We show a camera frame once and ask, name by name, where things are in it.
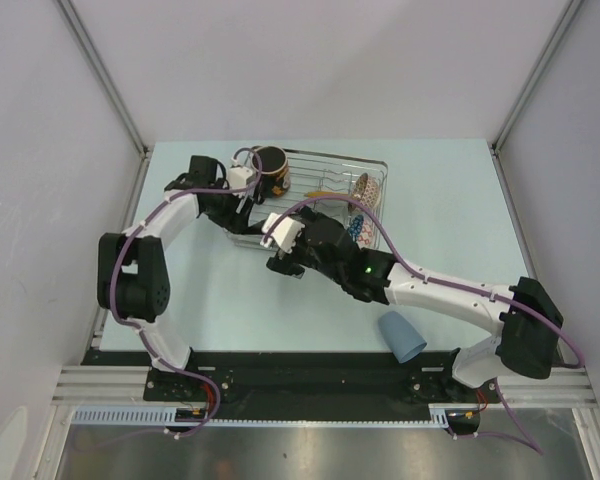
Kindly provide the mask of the blue rim red pattern bowl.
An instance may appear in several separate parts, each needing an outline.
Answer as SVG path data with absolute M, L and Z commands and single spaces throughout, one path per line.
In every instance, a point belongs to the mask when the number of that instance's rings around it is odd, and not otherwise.
M 375 225 L 365 214 L 356 215 L 347 227 L 347 232 L 360 248 L 373 248 Z

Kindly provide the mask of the dark mug red interior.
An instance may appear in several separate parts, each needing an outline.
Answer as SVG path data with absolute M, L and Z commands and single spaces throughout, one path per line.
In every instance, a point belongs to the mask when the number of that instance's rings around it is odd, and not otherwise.
M 266 200 L 284 196 L 291 186 L 290 168 L 287 153 L 276 146 L 257 146 L 262 175 L 256 188 L 256 203 L 263 204 Z

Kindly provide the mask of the metal wire dish rack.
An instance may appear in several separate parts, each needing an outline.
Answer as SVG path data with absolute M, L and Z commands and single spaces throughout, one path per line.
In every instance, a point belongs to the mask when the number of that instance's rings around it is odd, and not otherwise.
M 264 221 L 271 212 L 283 213 L 294 204 L 307 199 L 304 194 L 311 191 L 329 191 L 336 195 L 349 195 L 354 183 L 362 173 L 375 177 L 381 187 L 381 201 L 373 212 L 377 218 L 382 217 L 385 181 L 388 178 L 388 165 L 381 161 L 358 157 L 311 152 L 303 150 L 286 150 L 291 186 L 288 192 L 276 199 L 266 200 L 256 205 L 251 213 L 252 223 Z M 311 206 L 319 213 L 329 216 L 347 228 L 351 220 L 358 214 L 365 214 L 358 207 L 350 207 L 344 202 L 321 200 Z M 373 249 L 380 245 L 378 229 L 375 226 Z

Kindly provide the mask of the brown white patterned bowl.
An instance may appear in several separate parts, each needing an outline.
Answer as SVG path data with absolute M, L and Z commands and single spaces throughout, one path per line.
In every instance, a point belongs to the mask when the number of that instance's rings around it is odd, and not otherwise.
M 375 177 L 362 173 L 354 183 L 351 197 L 374 212 L 381 201 L 381 187 Z

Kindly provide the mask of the light blue plastic cup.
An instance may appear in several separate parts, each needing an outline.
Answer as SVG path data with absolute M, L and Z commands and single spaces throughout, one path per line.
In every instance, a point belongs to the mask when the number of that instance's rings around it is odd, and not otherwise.
M 427 347 L 427 341 L 409 320 L 398 312 L 383 314 L 377 324 L 386 346 L 400 364 L 413 360 Z

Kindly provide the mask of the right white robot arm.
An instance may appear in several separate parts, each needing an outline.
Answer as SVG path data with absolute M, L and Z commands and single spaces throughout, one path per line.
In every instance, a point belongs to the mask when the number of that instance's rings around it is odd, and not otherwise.
M 412 267 L 394 253 L 359 247 L 339 221 L 308 207 L 270 214 L 261 231 L 262 245 L 278 248 L 267 262 L 272 271 L 301 277 L 312 269 L 358 301 L 418 307 L 486 331 L 488 338 L 459 350 L 441 376 L 453 401 L 500 375 L 545 380 L 551 374 L 563 319 L 534 279 L 513 286 L 466 283 Z

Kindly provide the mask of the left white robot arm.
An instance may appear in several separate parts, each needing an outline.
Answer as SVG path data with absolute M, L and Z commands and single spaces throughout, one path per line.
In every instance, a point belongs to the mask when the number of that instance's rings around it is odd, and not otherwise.
M 193 155 L 189 169 L 164 188 L 163 199 L 148 216 L 121 233 L 106 233 L 98 244 L 97 299 L 114 320 L 136 333 L 151 365 L 169 371 L 166 387 L 177 398 L 194 397 L 201 376 L 189 368 L 191 348 L 171 328 L 166 315 L 171 295 L 165 252 L 191 223 L 205 215 L 233 234 L 250 234 L 249 217 L 263 175 L 261 156 L 243 147 L 253 161 Z

